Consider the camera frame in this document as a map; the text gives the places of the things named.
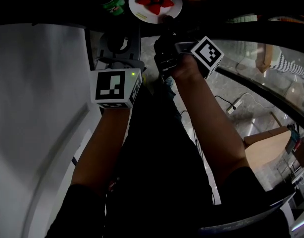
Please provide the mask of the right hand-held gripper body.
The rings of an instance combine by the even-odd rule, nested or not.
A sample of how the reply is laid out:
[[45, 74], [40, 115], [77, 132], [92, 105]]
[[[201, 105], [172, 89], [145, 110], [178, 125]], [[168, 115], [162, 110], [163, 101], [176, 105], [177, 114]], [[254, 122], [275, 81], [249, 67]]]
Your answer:
[[154, 61], [163, 80], [170, 76], [181, 55], [192, 55], [205, 79], [217, 69], [224, 57], [224, 53], [209, 37], [197, 40], [186, 29], [170, 26], [156, 40], [154, 51]]

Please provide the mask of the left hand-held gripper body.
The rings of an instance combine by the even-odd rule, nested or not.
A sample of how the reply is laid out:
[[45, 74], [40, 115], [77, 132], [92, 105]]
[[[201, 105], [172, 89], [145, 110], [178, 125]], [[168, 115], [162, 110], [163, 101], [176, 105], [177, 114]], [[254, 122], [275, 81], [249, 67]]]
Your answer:
[[101, 108], [132, 108], [142, 84], [141, 33], [104, 33], [90, 71], [91, 101]]

